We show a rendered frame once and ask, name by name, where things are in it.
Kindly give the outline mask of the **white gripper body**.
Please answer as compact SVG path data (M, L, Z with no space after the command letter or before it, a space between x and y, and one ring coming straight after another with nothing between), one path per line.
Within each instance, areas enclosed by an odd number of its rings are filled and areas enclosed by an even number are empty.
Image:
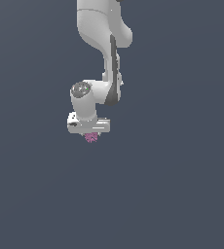
M70 133L86 134L97 132L100 134L110 131L110 121L106 118L95 117L93 120L85 122L79 120L76 113L72 112L67 118L67 129Z

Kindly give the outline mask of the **small pink object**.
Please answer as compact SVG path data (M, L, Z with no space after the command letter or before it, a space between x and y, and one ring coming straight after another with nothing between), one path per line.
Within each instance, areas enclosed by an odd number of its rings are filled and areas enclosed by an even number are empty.
M86 133L85 134L85 139L86 139L87 142L92 143L92 142L97 141L97 136L98 136L98 134L96 132Z

